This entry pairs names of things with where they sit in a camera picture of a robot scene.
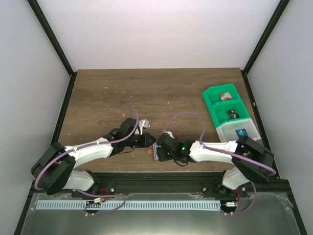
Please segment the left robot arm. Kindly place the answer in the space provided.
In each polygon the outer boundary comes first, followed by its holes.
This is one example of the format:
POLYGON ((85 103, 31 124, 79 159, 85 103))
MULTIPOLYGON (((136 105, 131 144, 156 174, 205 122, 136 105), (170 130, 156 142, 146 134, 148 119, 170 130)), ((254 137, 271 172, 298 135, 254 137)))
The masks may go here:
POLYGON ((146 119, 127 118, 119 128, 112 129, 95 141, 75 146, 63 146, 59 142, 52 144, 31 169, 35 189, 48 195, 73 189, 85 196, 95 197, 100 190, 99 179, 89 170, 77 171, 76 168, 120 154, 126 147, 150 147, 157 140, 144 132, 149 126, 146 119))

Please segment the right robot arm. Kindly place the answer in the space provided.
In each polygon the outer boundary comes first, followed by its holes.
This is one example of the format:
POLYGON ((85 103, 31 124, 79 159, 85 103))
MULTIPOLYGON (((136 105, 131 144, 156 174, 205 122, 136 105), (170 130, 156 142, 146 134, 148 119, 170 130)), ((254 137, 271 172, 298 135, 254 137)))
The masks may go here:
POLYGON ((180 166, 198 162, 232 164, 215 187, 222 195, 229 195, 248 182, 266 184, 276 174, 273 153, 248 136, 236 141, 207 143, 196 140, 176 140, 171 132, 164 132, 156 141, 160 162, 173 160, 180 166))

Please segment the black card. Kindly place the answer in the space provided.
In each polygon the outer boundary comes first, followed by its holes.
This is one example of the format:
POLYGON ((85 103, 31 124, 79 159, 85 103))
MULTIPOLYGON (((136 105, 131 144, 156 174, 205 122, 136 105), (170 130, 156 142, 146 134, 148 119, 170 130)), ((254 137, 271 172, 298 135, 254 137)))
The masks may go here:
POLYGON ((238 119, 238 118, 240 118, 240 116, 239 116, 239 114, 238 114, 238 112, 236 110, 229 110, 226 113, 227 113, 229 119, 238 119))

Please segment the blue card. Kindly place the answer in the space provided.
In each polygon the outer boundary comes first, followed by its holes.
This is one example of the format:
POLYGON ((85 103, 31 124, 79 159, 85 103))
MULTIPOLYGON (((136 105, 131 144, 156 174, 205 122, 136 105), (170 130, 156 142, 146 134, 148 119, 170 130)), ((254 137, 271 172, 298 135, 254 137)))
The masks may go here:
POLYGON ((236 134, 238 137, 241 137, 241 136, 247 136, 248 137, 248 133, 247 133, 246 129, 238 129, 238 130, 236 130, 236 134))

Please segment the red white card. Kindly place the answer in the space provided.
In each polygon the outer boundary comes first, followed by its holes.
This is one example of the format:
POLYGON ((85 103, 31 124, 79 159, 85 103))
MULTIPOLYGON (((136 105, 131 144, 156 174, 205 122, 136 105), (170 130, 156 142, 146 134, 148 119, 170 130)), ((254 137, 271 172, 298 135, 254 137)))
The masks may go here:
POLYGON ((220 94, 220 98, 221 98, 221 101, 226 101, 226 100, 231 100, 232 96, 229 92, 225 92, 225 93, 220 94))

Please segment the white bin near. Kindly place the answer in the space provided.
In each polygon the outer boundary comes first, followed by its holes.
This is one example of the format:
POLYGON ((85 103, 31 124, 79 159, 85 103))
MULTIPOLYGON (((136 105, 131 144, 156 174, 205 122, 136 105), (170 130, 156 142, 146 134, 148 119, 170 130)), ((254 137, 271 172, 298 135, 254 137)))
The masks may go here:
POLYGON ((251 118, 228 121, 216 128, 221 142, 236 141, 241 136, 248 136, 257 141, 261 136, 251 118))

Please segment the green bin middle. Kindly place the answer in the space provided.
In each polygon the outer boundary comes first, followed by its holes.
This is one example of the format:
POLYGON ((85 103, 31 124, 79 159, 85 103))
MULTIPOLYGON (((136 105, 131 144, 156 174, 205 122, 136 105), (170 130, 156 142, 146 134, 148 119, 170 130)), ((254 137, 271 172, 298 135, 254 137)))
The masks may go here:
POLYGON ((215 127, 250 118, 243 101, 238 99, 217 102, 209 108, 209 112, 215 127))

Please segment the green bin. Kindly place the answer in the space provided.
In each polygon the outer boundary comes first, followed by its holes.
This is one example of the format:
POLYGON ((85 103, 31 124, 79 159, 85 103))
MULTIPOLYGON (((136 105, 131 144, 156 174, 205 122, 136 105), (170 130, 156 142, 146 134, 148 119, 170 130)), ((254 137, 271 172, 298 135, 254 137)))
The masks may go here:
POLYGON ((243 101, 238 99, 217 102, 209 108, 209 112, 215 127, 250 118, 243 101))
POLYGON ((208 89, 206 89, 203 93, 203 99, 207 106, 212 106, 215 103, 223 102, 221 101, 220 94, 229 92, 232 96, 231 100, 241 100, 241 97, 235 87, 234 84, 224 84, 224 85, 217 85, 217 86, 211 86, 208 89))

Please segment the green bin far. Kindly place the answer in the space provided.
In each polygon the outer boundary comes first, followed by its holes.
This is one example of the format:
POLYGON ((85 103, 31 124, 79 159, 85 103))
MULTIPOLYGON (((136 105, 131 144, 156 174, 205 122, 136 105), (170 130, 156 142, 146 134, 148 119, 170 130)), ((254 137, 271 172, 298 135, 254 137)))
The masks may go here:
POLYGON ((224 84, 224 85, 217 85, 217 86, 211 86, 208 89, 206 89, 203 93, 203 99, 207 106, 212 106, 215 103, 223 102, 221 101, 220 94, 229 92, 232 96, 231 100, 241 100, 241 97, 235 87, 234 84, 224 84))

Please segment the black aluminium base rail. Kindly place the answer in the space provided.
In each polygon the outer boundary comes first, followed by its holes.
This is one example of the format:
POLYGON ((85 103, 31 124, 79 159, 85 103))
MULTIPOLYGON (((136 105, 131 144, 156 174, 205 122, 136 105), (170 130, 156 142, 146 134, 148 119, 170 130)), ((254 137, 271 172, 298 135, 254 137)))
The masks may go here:
POLYGON ((224 172, 94 172, 96 191, 111 194, 203 193, 205 197, 225 198, 218 193, 224 172))

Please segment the left black frame post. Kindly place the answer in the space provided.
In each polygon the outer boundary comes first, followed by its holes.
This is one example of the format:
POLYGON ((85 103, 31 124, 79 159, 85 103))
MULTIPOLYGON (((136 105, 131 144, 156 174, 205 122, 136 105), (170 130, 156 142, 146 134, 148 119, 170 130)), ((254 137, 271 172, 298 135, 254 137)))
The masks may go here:
POLYGON ((70 77, 72 77, 75 72, 74 70, 72 69, 57 37, 55 36, 44 12, 42 11, 39 3, 37 0, 27 0, 29 6, 31 7, 33 13, 35 14, 38 22, 40 23, 42 29, 44 30, 47 38, 49 39, 52 47, 54 48, 56 54, 58 55, 61 63, 63 64, 65 70, 67 71, 68 75, 70 77))

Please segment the black frame post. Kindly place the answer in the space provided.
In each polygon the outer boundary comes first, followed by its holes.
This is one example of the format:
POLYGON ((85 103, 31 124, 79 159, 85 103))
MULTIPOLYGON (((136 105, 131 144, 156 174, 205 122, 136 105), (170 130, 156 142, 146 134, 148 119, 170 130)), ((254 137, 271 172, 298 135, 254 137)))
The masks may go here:
POLYGON ((65 70, 67 71, 68 75, 70 77, 72 77, 75 72, 74 70, 72 69, 57 37, 55 36, 44 12, 42 11, 39 3, 37 0, 27 0, 29 6, 31 7, 33 13, 35 14, 38 22, 40 23, 42 29, 44 30, 47 38, 49 39, 52 47, 54 48, 56 54, 58 55, 61 63, 63 64, 65 70))
POLYGON ((257 58, 259 57, 262 49, 264 48, 266 42, 268 41, 270 35, 272 34, 273 30, 275 29, 276 25, 278 24, 281 16, 283 15, 285 9, 287 8, 290 0, 280 0, 269 20, 267 23, 260 39, 258 40, 251 56, 249 57, 245 67, 241 70, 243 75, 248 75, 250 70, 252 69, 254 63, 256 62, 257 58))

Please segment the right black frame post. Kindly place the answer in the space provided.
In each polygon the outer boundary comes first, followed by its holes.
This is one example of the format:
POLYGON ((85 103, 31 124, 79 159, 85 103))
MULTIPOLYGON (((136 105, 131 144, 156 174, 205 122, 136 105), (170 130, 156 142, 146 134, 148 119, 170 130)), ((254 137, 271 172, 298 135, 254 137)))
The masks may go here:
POLYGON ((251 56, 249 57, 245 67, 241 70, 243 75, 248 75, 250 70, 252 69, 254 63, 256 62, 257 58, 259 57, 262 49, 264 48, 266 42, 268 41, 270 35, 272 34, 273 30, 275 29, 276 25, 278 24, 281 16, 283 15, 285 9, 287 8, 290 0, 280 0, 269 20, 267 23, 260 39, 258 40, 251 56))

